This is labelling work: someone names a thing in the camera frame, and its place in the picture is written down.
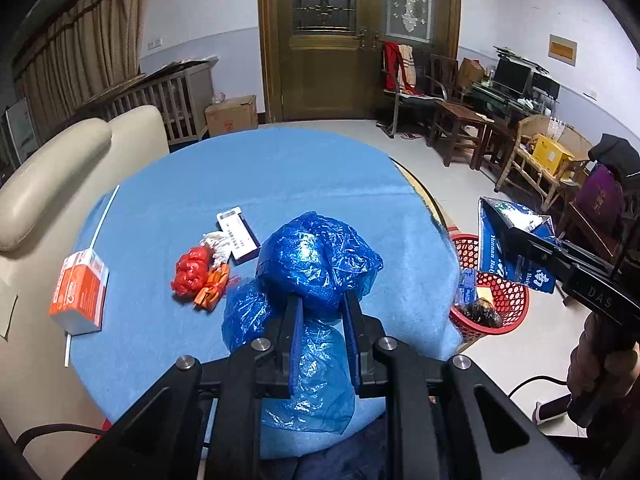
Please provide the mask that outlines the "person's right hand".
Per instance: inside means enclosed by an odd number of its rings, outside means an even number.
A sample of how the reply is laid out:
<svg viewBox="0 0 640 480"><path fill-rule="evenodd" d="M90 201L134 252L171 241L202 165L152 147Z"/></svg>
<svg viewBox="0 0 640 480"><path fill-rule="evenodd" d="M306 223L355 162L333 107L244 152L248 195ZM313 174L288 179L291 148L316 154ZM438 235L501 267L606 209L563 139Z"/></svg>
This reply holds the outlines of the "person's right hand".
<svg viewBox="0 0 640 480"><path fill-rule="evenodd" d="M570 355L566 378L567 388L573 398L592 391L596 379L603 372L607 372L611 378L611 382L600 389L603 402L623 399L634 390L639 378L639 345L604 354L597 349L597 343L610 331L595 313L590 313L586 318L578 345Z"/></svg>

